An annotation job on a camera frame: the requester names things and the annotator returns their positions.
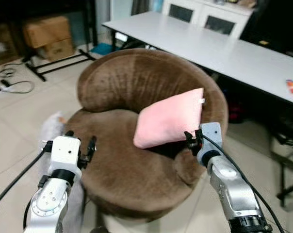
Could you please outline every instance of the table top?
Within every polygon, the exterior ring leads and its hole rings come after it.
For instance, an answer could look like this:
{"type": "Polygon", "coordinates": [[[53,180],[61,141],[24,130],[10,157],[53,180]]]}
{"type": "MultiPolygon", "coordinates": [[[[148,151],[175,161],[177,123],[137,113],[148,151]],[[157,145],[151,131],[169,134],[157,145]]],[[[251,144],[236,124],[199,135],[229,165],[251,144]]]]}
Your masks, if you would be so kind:
{"type": "Polygon", "coordinates": [[[293,103],[293,57],[156,12],[103,26],[293,103]]]}

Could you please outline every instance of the white cabinet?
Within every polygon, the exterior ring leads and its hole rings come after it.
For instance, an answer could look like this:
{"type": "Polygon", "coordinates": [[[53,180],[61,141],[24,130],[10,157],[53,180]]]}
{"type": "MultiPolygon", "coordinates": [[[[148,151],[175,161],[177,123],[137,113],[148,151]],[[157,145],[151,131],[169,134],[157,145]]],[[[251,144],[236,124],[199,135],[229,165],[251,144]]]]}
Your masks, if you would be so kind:
{"type": "Polygon", "coordinates": [[[239,38],[253,9],[236,4],[218,5],[213,0],[165,0],[163,14],[198,27],[239,38]]]}

